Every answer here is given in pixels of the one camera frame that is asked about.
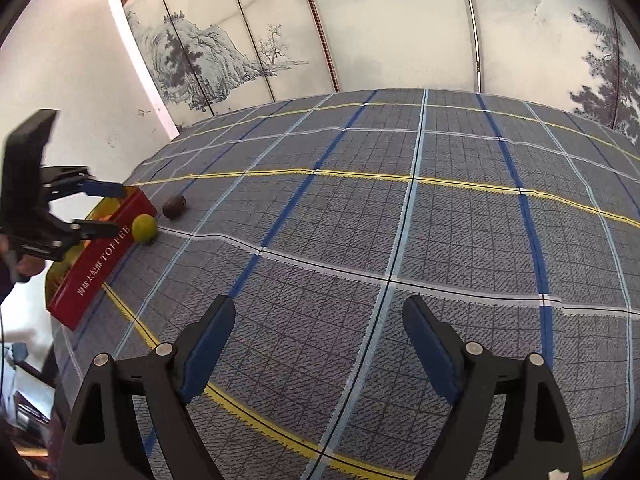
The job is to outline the person left hand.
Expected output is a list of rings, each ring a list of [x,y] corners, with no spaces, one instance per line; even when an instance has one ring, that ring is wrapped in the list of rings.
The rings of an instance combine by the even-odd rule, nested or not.
[[[26,283],[32,276],[40,274],[46,266],[40,258],[31,255],[17,255],[5,235],[0,236],[0,252],[2,287],[13,285],[16,282]]]

